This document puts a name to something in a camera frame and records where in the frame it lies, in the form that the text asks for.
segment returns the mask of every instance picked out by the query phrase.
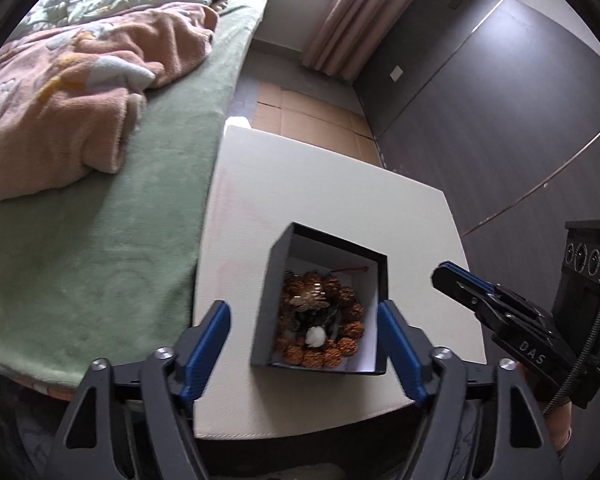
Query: white bead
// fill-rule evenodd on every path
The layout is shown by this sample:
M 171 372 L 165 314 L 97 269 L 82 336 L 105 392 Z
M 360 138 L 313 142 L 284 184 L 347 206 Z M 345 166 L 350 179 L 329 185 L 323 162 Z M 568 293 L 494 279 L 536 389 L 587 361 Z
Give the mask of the white bead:
M 306 331 L 304 342 L 309 348 L 318 348 L 327 341 L 327 334 L 321 326 L 312 326 Z

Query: red string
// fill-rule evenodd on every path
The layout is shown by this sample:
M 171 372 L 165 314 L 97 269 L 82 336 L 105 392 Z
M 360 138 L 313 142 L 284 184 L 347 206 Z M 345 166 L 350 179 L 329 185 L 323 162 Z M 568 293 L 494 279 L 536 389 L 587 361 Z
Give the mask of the red string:
M 343 269 L 331 269 L 330 272 L 367 272 L 369 270 L 369 266 L 364 267 L 344 267 Z

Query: cable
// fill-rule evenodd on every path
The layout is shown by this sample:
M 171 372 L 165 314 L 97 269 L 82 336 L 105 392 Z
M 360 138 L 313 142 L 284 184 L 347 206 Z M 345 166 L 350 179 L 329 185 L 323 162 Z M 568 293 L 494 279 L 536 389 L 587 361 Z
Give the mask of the cable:
M 558 388 L 558 391 L 549 401 L 544 410 L 542 410 L 542 416 L 544 416 L 544 418 L 547 418 L 549 415 L 551 415 L 553 411 L 558 407 L 560 402 L 562 402 L 562 400 L 570 393 L 573 383 L 580 375 L 580 372 L 584 367 L 587 357 L 589 357 L 589 354 L 591 353 L 591 349 L 593 348 L 593 345 L 596 342 L 596 339 L 598 338 L 599 332 L 600 308 L 598 309 L 598 313 L 596 314 L 596 319 L 593 321 L 593 325 L 591 325 L 589 336 L 587 337 L 587 340 L 585 341 L 584 346 L 580 351 L 580 355 L 578 355 L 578 358 L 576 359 L 576 362 L 573 365 L 573 368 L 569 372 L 569 375 L 567 375 L 567 378 L 562 383 L 562 386 Z

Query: screw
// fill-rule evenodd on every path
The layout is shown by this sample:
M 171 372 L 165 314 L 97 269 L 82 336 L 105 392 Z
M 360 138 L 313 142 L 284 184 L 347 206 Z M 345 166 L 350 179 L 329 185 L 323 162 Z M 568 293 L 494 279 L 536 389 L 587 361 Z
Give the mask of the screw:
M 96 359 L 93 363 L 91 363 L 91 370 L 95 370 L 99 372 L 100 370 L 104 370 L 108 366 L 107 360 L 100 358 Z
M 454 353 L 449 350 L 449 348 L 443 347 L 443 346 L 436 346 L 433 349 L 433 357 L 435 357 L 436 359 L 451 359 L 451 356 Z
M 173 348 L 170 346 L 163 346 L 158 348 L 154 354 L 158 359 L 170 359 L 173 357 Z
M 516 368 L 518 368 L 518 365 L 513 359 L 505 357 L 503 359 L 500 359 L 500 368 L 502 368 L 503 370 L 515 370 Z

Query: green blanket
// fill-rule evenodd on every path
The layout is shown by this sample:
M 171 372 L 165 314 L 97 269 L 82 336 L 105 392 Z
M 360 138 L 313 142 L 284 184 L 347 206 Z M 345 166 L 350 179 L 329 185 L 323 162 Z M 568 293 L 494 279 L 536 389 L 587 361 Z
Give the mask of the green blanket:
M 149 104 L 117 175 L 0 202 L 0 372 L 73 387 L 190 325 L 206 197 L 266 0 L 229 0 L 210 57 Z

